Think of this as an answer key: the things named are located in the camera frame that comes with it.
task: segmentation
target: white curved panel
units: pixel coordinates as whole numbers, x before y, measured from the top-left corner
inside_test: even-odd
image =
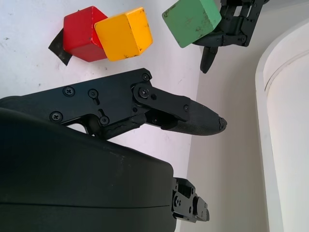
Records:
[[[308,232],[309,56],[286,66],[267,97],[271,142],[286,232]]]
[[[269,230],[307,232],[309,20],[276,39],[256,72]]]

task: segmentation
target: white surface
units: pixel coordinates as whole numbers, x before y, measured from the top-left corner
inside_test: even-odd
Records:
[[[182,232],[268,231],[256,123],[256,67],[267,47],[308,18],[308,12],[308,4],[262,12],[250,46],[219,48],[210,71],[201,75],[197,101],[224,117],[228,125],[221,134],[192,138],[187,177],[208,203],[211,219],[183,223]],[[280,227],[272,232],[281,232]]]
[[[138,68],[147,68],[153,86],[196,99],[200,49],[181,49],[162,19],[174,0],[0,0],[0,98],[25,95]],[[154,43],[139,57],[87,63],[72,57],[66,67],[48,46],[63,17],[94,5],[107,16],[143,6]],[[142,126],[113,142],[169,162],[186,177],[191,136]]]
[[[302,120],[309,114],[308,38],[309,20],[306,20],[269,46],[256,73],[271,232],[309,231],[309,124]]]

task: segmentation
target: cube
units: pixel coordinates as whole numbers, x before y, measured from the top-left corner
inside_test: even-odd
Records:
[[[180,47],[209,34],[221,21],[213,0],[179,0],[162,17]]]
[[[106,54],[94,29],[94,24],[106,19],[94,6],[64,17],[63,49],[88,62],[106,59]]]
[[[110,61],[139,56],[153,43],[142,7],[97,22],[95,30]]]

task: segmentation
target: bolt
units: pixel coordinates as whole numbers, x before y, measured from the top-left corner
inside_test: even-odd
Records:
[[[63,88],[63,94],[67,97],[73,97],[75,94],[75,90],[72,87],[67,86]]]
[[[150,80],[150,76],[149,76],[148,73],[144,73],[144,74],[143,74],[143,80],[144,80],[144,81],[149,81],[149,80]]]
[[[106,116],[103,116],[103,117],[100,118],[100,123],[101,123],[103,126],[108,125],[109,122],[110,122],[110,119],[109,119],[108,117],[106,117]]]
[[[49,118],[53,122],[61,122],[63,119],[63,116],[60,112],[55,111],[50,114]]]
[[[188,105],[184,105],[183,109],[184,109],[184,111],[188,112],[189,111],[189,106]]]
[[[146,88],[140,88],[139,94],[142,98],[147,98],[149,96],[149,90]]]
[[[98,92],[95,89],[91,89],[88,91],[88,96],[91,98],[97,98],[98,97]]]

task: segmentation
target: white table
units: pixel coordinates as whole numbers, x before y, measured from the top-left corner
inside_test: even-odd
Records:
[[[196,99],[201,51],[181,49],[162,19],[175,0],[3,0],[0,1],[0,98],[25,95],[81,81],[147,68],[154,87]],[[48,46],[63,17],[94,5],[107,16],[144,7],[154,43],[144,54],[118,62],[87,63],[72,57],[65,66]],[[191,136],[144,125],[113,142],[169,162],[186,177]]]

